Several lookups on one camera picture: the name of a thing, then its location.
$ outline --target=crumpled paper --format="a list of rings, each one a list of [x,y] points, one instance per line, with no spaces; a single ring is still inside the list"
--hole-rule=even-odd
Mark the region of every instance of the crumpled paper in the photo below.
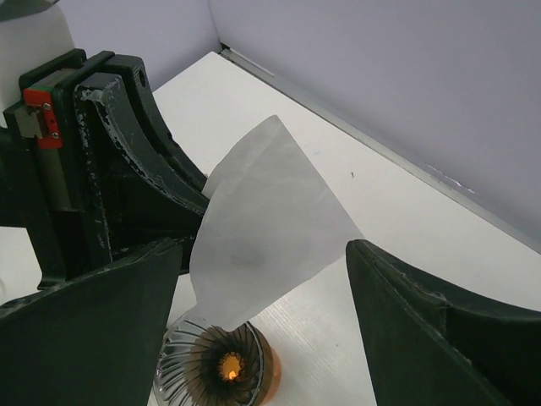
[[[277,116],[210,175],[190,261],[191,314],[233,330],[345,254],[363,235]]]

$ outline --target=white table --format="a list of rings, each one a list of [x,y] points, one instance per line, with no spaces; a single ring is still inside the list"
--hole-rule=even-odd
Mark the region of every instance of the white table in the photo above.
[[[155,97],[175,140],[205,173],[278,115],[367,239],[473,292],[541,310],[541,255],[222,57],[207,55]],[[25,231],[0,233],[4,298],[35,291],[40,273]],[[189,278],[181,277],[169,321],[193,305]],[[283,362],[272,405],[375,404],[344,259],[254,324]]]

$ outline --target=white paper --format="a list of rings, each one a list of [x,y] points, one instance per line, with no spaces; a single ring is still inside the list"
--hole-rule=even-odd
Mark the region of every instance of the white paper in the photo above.
[[[190,262],[192,312],[233,330],[362,238],[277,116],[245,135],[210,175]]]

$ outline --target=gray wall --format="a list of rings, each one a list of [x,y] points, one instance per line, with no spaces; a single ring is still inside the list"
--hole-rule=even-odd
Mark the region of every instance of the gray wall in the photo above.
[[[153,89],[220,49],[207,0],[63,0],[75,46],[142,57]]]
[[[541,241],[539,0],[210,0],[210,9],[222,42]]]

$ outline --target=red metal part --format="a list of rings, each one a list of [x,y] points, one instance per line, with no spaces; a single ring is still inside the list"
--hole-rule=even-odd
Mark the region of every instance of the red metal part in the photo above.
[[[46,120],[48,134],[44,134],[41,139],[38,138],[38,146],[44,150],[62,148],[62,134],[54,113],[51,93],[29,88],[23,91],[23,98],[27,106],[40,108]]]

